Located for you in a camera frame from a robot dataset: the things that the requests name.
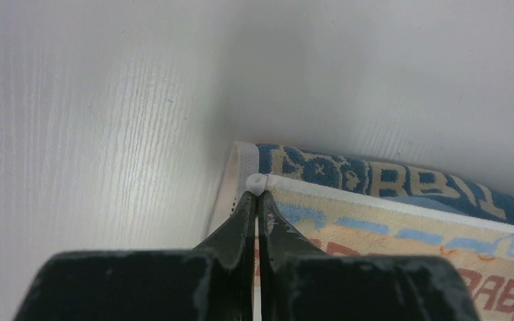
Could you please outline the cream rabbit text towel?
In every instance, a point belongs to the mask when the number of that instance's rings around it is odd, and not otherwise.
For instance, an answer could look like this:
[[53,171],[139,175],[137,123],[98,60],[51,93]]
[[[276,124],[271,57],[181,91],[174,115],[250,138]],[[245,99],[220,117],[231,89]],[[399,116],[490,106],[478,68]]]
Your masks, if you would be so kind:
[[482,320],[514,320],[514,197],[430,169],[278,144],[234,143],[207,232],[244,191],[331,255],[439,255]]

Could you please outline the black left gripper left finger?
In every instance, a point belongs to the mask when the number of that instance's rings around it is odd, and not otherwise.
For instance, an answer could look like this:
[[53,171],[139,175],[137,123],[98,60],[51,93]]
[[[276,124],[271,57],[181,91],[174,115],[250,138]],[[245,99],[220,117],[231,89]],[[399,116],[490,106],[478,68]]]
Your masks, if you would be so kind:
[[36,273],[16,320],[251,320],[257,198],[193,249],[69,251]]

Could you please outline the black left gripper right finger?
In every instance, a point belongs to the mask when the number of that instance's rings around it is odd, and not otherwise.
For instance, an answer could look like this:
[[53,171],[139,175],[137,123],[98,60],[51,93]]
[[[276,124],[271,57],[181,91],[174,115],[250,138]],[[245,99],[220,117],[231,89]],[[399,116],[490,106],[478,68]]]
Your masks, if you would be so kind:
[[425,255],[331,256],[258,199],[263,320],[478,320],[447,260]]

